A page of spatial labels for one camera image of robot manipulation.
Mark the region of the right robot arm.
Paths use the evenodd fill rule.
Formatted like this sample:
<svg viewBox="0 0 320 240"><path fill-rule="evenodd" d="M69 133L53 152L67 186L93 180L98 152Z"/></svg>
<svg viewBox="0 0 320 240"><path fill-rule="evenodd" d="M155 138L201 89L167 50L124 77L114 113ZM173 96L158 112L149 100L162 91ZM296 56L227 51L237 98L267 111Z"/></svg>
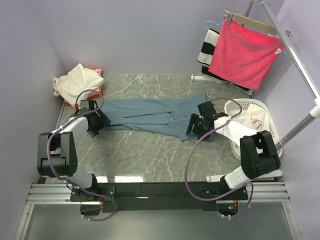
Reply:
<svg viewBox="0 0 320 240"><path fill-rule="evenodd" d="M281 167L272 134L267 130L253 130L237 122L236 118L242 114L243 108L237 101L231 101L239 107L239 112L234 115L216 112L210 100L199 104L199 114L190 116L186 131L187 135L193 133L198 137L196 145L217 133L239 146L240 167L227 175L214 177L220 186L221 197L226 200L237 194L238 187Z"/></svg>

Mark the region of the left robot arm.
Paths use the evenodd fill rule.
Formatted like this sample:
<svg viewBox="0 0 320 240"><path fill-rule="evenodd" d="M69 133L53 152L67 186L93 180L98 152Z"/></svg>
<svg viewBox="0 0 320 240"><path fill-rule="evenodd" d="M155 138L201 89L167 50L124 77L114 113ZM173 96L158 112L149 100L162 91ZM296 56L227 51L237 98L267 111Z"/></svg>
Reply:
<svg viewBox="0 0 320 240"><path fill-rule="evenodd" d="M83 188L82 195L88 201L96 200L100 195L97 178L78 166L75 140L83 133L93 138L110 123L95 100L81 100L80 108L67 123L38 136L39 175L66 181L75 188Z"/></svg>

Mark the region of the blue t shirt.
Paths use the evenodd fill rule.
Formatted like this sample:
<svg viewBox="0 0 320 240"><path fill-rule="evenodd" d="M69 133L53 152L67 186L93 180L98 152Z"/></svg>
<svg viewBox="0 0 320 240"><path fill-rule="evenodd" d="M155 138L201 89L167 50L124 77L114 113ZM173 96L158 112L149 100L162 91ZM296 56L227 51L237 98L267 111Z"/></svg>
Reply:
<svg viewBox="0 0 320 240"><path fill-rule="evenodd" d="M186 134L191 115L198 115L198 105L210 100L205 93L185 98L105 99L101 110L110 120L106 130L152 132L186 141L197 139L194 133Z"/></svg>

